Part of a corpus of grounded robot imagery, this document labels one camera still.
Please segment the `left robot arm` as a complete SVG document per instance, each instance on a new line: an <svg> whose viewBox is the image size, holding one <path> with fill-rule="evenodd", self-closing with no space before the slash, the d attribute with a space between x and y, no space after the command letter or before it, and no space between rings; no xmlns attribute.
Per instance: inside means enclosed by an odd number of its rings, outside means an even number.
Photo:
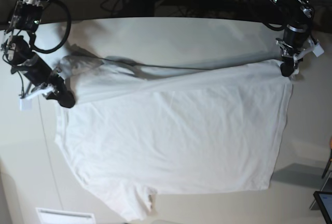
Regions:
<svg viewBox="0 0 332 224"><path fill-rule="evenodd" d="M252 4L246 0L252 16L272 31L283 31L283 37L276 39L280 48L282 63L280 71L282 76L290 77L303 61L303 57L312 52L319 44L312 36L315 10L309 0L268 0L282 16L279 27L271 25Z"/></svg>

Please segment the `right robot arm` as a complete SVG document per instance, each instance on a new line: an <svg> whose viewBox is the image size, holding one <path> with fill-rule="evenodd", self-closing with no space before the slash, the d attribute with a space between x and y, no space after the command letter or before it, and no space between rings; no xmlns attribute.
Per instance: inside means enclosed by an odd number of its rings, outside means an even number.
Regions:
<svg viewBox="0 0 332 224"><path fill-rule="evenodd" d="M66 15L66 29L62 40L51 49L41 49L35 44L36 31L45 10L44 2L59 6ZM74 94L65 85L58 69L52 69L39 55L59 50L67 41L72 25L68 7L60 0L17 0L4 32L1 44L3 61L10 65L11 73L29 81L19 95L22 103L42 95L47 100L57 101L64 108L74 107Z"/></svg>

